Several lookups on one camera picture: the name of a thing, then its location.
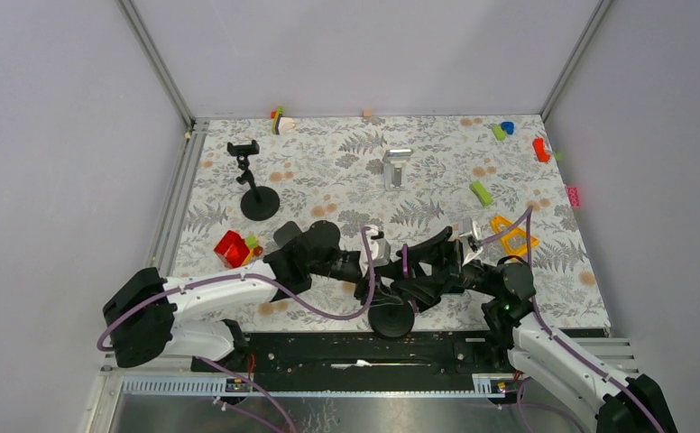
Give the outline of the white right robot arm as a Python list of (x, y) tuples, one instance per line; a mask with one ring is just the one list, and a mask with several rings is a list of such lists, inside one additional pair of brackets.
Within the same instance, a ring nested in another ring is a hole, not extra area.
[(396, 254), (394, 287), (411, 294), (474, 290), (490, 296), (482, 311), (489, 326), (486, 363), (524, 374), (567, 406), (584, 432), (675, 432), (659, 384), (633, 377), (585, 350), (541, 316), (530, 261), (508, 255), (495, 265), (477, 259), (484, 240), (446, 227)]

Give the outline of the purple-edged smartphone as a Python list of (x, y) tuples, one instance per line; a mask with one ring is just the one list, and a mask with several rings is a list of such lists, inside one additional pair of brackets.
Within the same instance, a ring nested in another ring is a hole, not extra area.
[(409, 246), (407, 244), (403, 244), (401, 247), (401, 271), (404, 278), (408, 279), (410, 277)]

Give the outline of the black round-base phone stand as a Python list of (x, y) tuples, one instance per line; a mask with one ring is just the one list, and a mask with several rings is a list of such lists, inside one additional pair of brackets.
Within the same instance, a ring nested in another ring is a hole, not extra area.
[(248, 185), (240, 202), (243, 215), (252, 221), (264, 221), (273, 217), (280, 208), (280, 196), (269, 187), (258, 185), (250, 169), (249, 157), (260, 153), (260, 145), (256, 140), (248, 144), (226, 144), (230, 156), (235, 157), (237, 167), (242, 173), (235, 178), (240, 185)]

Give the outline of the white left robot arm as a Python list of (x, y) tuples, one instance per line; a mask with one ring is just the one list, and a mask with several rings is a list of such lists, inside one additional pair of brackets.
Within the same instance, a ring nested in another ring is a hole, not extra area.
[[(106, 329), (97, 349), (112, 353), (121, 368), (146, 364), (162, 355), (204, 357), (227, 371), (244, 365), (247, 347), (239, 325), (201, 317), (225, 307), (291, 298), (303, 308), (332, 320), (350, 320), (371, 308), (378, 292), (378, 268), (389, 263), (391, 248), (378, 226), (361, 230), (362, 250), (339, 248), (338, 227), (319, 220), (307, 230), (290, 221), (273, 235), (278, 250), (240, 268), (201, 277), (164, 278), (155, 267), (136, 272), (104, 305)], [(360, 284), (361, 311), (340, 315), (300, 298), (313, 276)]]

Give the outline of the black phone stand with phone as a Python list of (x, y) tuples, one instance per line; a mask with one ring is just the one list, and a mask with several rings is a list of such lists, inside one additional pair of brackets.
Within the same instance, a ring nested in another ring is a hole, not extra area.
[(424, 304), (428, 296), (412, 284), (394, 282), (392, 286), (377, 281), (367, 318), (372, 331), (383, 339), (401, 339), (415, 325), (414, 303)]

